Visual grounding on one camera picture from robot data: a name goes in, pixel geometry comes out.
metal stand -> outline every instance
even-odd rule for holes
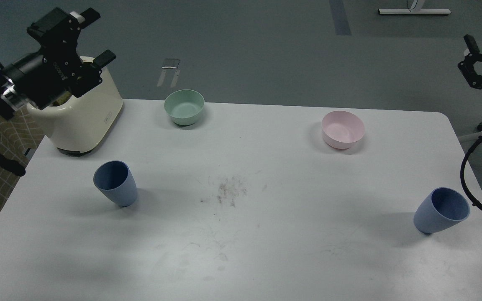
[[[423,9],[425,0],[414,0],[410,8],[379,8],[379,15],[449,15],[446,9]]]

green bowl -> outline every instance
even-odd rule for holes
[[[165,111],[179,125],[191,125],[199,120],[204,97],[194,90],[179,90],[165,99]]]

pink bowl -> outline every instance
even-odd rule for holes
[[[365,133],[364,123],[355,114],[333,111],[321,122],[323,140],[333,148],[347,149],[358,142]]]

blue cup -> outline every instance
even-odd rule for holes
[[[128,207],[137,198],[137,187],[130,168],[122,161],[110,161],[94,173],[94,185],[109,200],[120,207]]]
[[[469,215],[470,205],[459,192],[440,187],[419,205],[414,225],[419,231],[432,234],[464,221]]]

gray floor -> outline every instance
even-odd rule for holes
[[[464,34],[482,50],[482,0],[427,1],[449,8],[448,17],[377,14],[406,8],[405,0],[5,0],[4,64],[36,51],[25,28],[55,6],[101,13],[78,50],[116,53],[109,70],[126,98],[191,88],[209,102],[438,111],[457,135],[474,131],[482,115],[482,91],[456,67]],[[174,71],[157,87],[165,58],[180,59],[175,87]],[[482,187],[482,148],[472,167]]]

